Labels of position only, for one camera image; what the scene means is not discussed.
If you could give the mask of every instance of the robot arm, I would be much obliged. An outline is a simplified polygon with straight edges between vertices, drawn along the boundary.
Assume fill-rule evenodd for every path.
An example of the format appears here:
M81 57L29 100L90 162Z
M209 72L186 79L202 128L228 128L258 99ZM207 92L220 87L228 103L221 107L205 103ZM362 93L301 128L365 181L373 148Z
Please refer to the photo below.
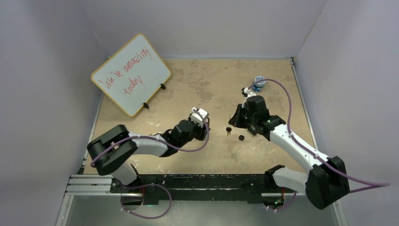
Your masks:
M248 88L242 89L242 94L246 99L243 104L238 104L236 113L229 120L229 124L237 128L255 128L258 134L286 151L305 171L305 173L292 171L282 165L273 167L266 171L268 181L272 185L287 187L306 194L318 209L324 209L349 193L348 179L334 173L321 161L310 156L292 140L291 135L328 164L346 173L345 164L339 157L330 158L314 149L294 132L290 133L285 121L276 115L269 114L262 96L257 96Z
M92 166L97 169L100 176L112 175L124 185L139 184L139 173L133 165L126 162L131 155L150 154L168 157L178 151L168 144L180 148L194 138L204 140L207 135L205 123L209 127L208 117L209 114L205 110L193 108L187 120L182 120L173 129L154 136L131 133L124 125L118 125L87 145L88 153L94 162ZM107 148L117 142L121 143L106 152Z

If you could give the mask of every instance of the blue and white cup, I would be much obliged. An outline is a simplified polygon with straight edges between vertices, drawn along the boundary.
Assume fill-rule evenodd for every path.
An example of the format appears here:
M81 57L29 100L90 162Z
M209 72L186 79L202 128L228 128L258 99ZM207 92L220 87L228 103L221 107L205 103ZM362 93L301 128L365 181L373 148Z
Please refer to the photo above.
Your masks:
M254 83L257 82L257 81L263 80L263 79L264 79L264 77L262 77L262 76L256 76L256 78L255 78L255 80L254 80ZM256 83L256 84L252 87L252 90L253 90L254 92L259 93L260 91L262 91L262 89L263 89L263 87L265 86L265 84L266 84L266 81L260 81L260 82Z

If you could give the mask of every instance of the whiteboard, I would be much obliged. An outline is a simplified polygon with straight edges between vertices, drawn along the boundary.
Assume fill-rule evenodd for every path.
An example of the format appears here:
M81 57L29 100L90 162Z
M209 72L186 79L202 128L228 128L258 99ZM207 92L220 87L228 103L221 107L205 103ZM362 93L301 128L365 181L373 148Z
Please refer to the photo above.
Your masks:
M171 72L143 34L136 35L91 75L127 115L134 116Z

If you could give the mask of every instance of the whiteboard stand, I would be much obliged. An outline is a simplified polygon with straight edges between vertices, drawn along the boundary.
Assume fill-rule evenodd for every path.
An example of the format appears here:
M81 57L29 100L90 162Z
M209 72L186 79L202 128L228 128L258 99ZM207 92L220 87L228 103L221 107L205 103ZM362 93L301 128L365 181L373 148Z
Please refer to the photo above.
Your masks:
M166 90L166 86L163 83L161 83L161 89ZM149 109L150 106L148 105L148 103L144 102L143 103L143 108Z

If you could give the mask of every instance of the gray wall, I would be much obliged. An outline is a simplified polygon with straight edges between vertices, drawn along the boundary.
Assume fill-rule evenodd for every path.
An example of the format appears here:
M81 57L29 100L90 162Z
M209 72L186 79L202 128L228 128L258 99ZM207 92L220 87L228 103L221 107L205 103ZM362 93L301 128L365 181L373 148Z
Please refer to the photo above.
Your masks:
M105 60L78 0L0 0L0 225L54 225Z
M80 0L107 54L144 33L163 57L292 57L327 0Z
M297 56L320 150L392 184L343 199L351 226L399 225L398 12L397 0L329 0Z

